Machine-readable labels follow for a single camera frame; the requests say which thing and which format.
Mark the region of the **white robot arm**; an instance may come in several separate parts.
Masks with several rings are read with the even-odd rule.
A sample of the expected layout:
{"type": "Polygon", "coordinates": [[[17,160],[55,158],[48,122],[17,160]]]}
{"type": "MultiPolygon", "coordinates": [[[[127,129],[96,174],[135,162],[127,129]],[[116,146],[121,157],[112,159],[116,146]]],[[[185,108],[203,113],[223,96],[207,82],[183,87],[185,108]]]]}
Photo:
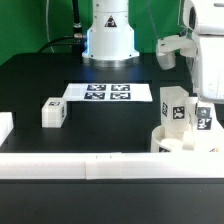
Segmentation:
{"type": "MultiPolygon", "coordinates": [[[[129,0],[93,0],[93,23],[87,31],[83,61],[118,67],[136,61],[134,30],[128,21],[129,0]]],[[[180,0],[182,34],[157,41],[160,67],[176,65],[175,52],[186,58],[193,91],[200,100],[224,104],[224,0],[180,0]]]]}

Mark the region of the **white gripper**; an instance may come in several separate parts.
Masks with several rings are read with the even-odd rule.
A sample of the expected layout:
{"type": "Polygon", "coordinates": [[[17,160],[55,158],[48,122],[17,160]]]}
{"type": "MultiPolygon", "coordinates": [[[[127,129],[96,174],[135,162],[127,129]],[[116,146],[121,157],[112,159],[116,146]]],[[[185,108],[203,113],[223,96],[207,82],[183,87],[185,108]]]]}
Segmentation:
{"type": "MultiPolygon", "coordinates": [[[[201,101],[224,104],[224,0],[185,0],[185,26],[196,45],[187,58],[194,92],[201,101]]],[[[198,118],[209,118],[210,107],[198,107],[198,118]]]]}

